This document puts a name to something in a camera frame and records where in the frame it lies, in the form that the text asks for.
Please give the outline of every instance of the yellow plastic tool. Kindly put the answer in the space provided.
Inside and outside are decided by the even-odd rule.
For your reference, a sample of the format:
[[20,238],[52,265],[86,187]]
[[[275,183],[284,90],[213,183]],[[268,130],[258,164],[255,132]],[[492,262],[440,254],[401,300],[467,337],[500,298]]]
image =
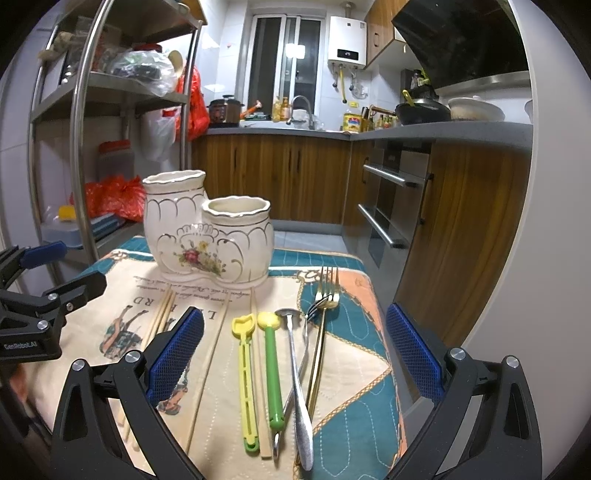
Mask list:
[[238,375],[240,376],[240,404],[242,413],[242,435],[244,448],[248,453],[259,451],[258,431],[256,429],[255,402],[252,394],[251,378],[251,340],[256,321],[253,315],[232,320],[232,333],[240,339],[238,350]]

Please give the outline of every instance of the faucet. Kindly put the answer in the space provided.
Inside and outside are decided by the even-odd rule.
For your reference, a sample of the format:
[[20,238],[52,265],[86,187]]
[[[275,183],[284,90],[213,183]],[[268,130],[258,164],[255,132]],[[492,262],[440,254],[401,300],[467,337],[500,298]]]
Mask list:
[[316,130],[314,128],[314,120],[312,119],[312,106],[310,105],[310,101],[303,95],[296,95],[293,100],[291,101],[291,113],[288,121],[285,123],[286,125],[291,125],[291,121],[294,118],[294,103],[298,98],[303,98],[306,101],[306,105],[308,106],[308,129],[309,130]]

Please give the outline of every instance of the silver spoon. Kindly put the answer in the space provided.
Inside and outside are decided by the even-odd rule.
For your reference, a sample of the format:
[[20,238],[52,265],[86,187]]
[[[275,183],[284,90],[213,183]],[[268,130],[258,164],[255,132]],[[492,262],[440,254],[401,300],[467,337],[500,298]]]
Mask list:
[[312,440],[312,422],[306,410],[306,399],[301,390],[300,377],[297,371],[296,343],[294,341],[294,319],[300,320],[300,312],[295,309],[277,310],[275,314],[284,317],[287,322],[287,332],[290,337],[291,352],[291,380],[294,388],[295,412],[295,443],[300,454],[301,467],[309,472],[314,465],[314,443]]

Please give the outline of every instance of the ceramic vase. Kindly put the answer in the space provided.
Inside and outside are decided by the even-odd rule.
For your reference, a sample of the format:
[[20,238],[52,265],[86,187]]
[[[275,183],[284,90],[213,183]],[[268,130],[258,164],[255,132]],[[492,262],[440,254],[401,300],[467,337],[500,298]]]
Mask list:
[[160,173],[143,181],[144,232],[168,281],[186,282],[209,273],[207,267],[192,262],[197,255],[194,238],[207,230],[202,224],[202,204],[207,200],[204,181],[201,170]]
[[203,202],[203,223],[220,262],[214,276],[219,285],[244,290],[268,277],[275,234],[271,203],[258,197],[223,197]]

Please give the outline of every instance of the blue gripper pad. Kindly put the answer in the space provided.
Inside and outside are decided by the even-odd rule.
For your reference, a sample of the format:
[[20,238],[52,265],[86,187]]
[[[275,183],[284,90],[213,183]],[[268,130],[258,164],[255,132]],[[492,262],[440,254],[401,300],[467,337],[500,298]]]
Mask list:
[[386,328],[420,394],[435,405],[443,398],[441,367],[402,309],[390,305]]
[[160,334],[171,334],[171,338],[150,370],[146,372],[149,379],[146,396],[154,408],[159,402],[168,400],[172,395],[174,387],[177,386],[185,367],[203,338],[204,331],[203,314],[192,307],[185,312],[171,332]]
[[61,260],[67,253],[68,247],[66,247],[64,242],[53,242],[52,244],[25,250],[19,264],[21,268],[31,270],[32,268]]

